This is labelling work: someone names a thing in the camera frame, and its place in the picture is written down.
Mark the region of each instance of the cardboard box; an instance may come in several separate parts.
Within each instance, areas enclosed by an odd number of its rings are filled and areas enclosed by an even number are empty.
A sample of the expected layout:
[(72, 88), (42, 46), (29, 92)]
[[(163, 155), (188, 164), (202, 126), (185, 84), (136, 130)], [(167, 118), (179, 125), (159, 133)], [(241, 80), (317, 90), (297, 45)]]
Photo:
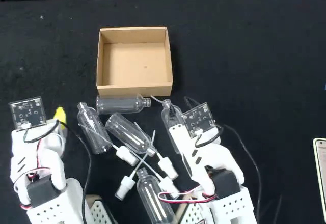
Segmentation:
[(167, 28), (100, 29), (96, 75), (101, 96), (169, 96), (173, 76)]

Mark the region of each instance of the perforated plastic part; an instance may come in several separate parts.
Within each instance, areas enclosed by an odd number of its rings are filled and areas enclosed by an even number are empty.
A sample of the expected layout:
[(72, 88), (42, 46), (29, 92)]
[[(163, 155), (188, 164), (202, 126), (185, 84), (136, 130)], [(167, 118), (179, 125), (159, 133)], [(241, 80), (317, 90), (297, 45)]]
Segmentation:
[(102, 201), (95, 201), (91, 208), (91, 215), (94, 224), (113, 224), (105, 210)]
[(183, 214), (180, 224), (197, 224), (202, 219), (201, 207), (199, 204), (189, 204)]
[(256, 224), (254, 207), (246, 187), (241, 186), (241, 192), (211, 203), (217, 221), (223, 224), (237, 219), (238, 224)]
[[(83, 224), (82, 195), (80, 183), (73, 178), (67, 179), (67, 187), (55, 199), (27, 211), (32, 224), (74, 223)], [(87, 223), (92, 224), (90, 209), (85, 204)]]

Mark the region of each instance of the black cloth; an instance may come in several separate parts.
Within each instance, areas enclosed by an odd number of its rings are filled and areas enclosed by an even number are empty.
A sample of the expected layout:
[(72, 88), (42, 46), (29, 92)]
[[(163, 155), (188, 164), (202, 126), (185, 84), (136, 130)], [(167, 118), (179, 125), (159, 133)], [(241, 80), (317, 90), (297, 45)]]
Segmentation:
[[(326, 0), (57, 0), (0, 4), (0, 196), (2, 223), (28, 223), (10, 175), (8, 102), (42, 96), (48, 118), (65, 108), (77, 126), (77, 103), (95, 105), (100, 27), (167, 26), (173, 61), (171, 99), (207, 101), (217, 122), (237, 129), (263, 178), (261, 223), (322, 223), (312, 141), (325, 137)], [(180, 174), (182, 191), (195, 186), (165, 132), (161, 105), (127, 116), (149, 135)], [(257, 175), (237, 138), (228, 147), (245, 175), (254, 205)], [(119, 223), (150, 223), (134, 188), (114, 197), (132, 168), (114, 152), (94, 156), (89, 192), (102, 196)], [(148, 160), (154, 165), (156, 156)], [(85, 183), (88, 159), (68, 135), (67, 177)]]

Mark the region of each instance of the circuit board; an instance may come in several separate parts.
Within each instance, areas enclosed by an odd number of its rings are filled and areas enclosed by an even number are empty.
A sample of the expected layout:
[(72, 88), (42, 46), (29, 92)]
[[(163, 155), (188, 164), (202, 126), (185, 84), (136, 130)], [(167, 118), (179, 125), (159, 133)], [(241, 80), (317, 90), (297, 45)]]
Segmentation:
[(46, 124), (42, 98), (30, 98), (9, 103), (16, 129), (27, 129)]
[(205, 132), (215, 127), (215, 122), (207, 103), (188, 110), (182, 114), (182, 118), (191, 138), (196, 136), (195, 131), (199, 129)]

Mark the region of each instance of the clear plastic bottle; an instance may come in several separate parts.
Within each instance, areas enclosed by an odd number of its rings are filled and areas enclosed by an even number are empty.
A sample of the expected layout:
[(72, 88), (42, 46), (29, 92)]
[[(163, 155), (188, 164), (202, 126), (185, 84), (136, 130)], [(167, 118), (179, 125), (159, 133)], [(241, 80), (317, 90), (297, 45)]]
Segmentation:
[(149, 150), (149, 156), (155, 154), (149, 135), (120, 113), (111, 115), (105, 124), (105, 128), (135, 153), (145, 154)]
[(157, 197), (161, 192), (158, 179), (149, 175), (145, 168), (137, 171), (137, 191), (143, 205), (153, 224), (175, 223), (175, 215), (169, 203), (165, 203)]
[(178, 106), (172, 104), (170, 99), (165, 99), (162, 102), (163, 110), (161, 113), (164, 126), (168, 132), (170, 140), (172, 142), (173, 148), (177, 154), (180, 154), (178, 147), (176, 146), (170, 132), (169, 128), (178, 124), (183, 124), (182, 111)]
[(97, 96), (96, 108), (100, 115), (113, 113), (138, 113), (145, 107), (151, 106), (150, 98), (143, 98), (141, 95), (129, 98), (105, 98)]
[[(83, 126), (96, 131), (101, 136), (106, 138), (109, 142), (111, 142), (110, 137), (108, 136), (105, 128), (103, 127), (98, 114), (95, 109), (88, 107), (85, 102), (80, 102), (78, 104), (78, 122), (82, 124)], [(90, 146), (92, 148), (92, 151), (94, 154), (101, 154), (106, 151), (108, 151), (111, 148), (111, 144), (106, 142), (103, 138), (101, 138), (99, 135), (93, 133), (90, 130), (86, 130), (82, 127), (82, 130), (84, 132), (84, 135), (88, 139)]]

